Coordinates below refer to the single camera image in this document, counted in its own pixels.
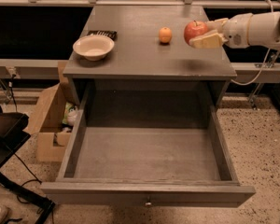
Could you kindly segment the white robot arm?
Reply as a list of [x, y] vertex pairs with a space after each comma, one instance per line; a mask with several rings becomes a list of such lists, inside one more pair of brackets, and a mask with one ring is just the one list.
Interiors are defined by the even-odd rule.
[[226, 45], [231, 49], [262, 46], [280, 50], [280, 11], [239, 14], [205, 23], [202, 35], [185, 38], [196, 49], [215, 49]]

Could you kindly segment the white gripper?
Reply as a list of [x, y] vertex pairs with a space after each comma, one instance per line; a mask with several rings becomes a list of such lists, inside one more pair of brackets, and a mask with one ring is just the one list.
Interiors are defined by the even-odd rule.
[[195, 49], [216, 49], [225, 43], [232, 49], [245, 49], [249, 46], [248, 28], [252, 16], [252, 13], [246, 13], [208, 21], [206, 26], [210, 32], [192, 38], [189, 45]]

